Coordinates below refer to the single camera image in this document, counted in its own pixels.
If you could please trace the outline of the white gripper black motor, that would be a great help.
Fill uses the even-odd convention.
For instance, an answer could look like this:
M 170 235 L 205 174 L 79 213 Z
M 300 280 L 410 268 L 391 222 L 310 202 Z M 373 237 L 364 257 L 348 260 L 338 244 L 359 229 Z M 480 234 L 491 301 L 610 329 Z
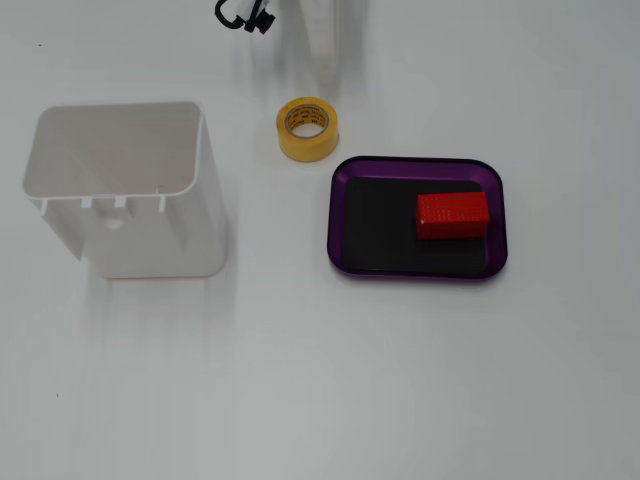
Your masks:
M 339 0 L 300 0 L 312 63 L 320 81 L 333 81 L 339 63 Z M 247 32 L 265 34 L 275 16 L 267 11 L 269 0 L 243 0 L 235 8 Z

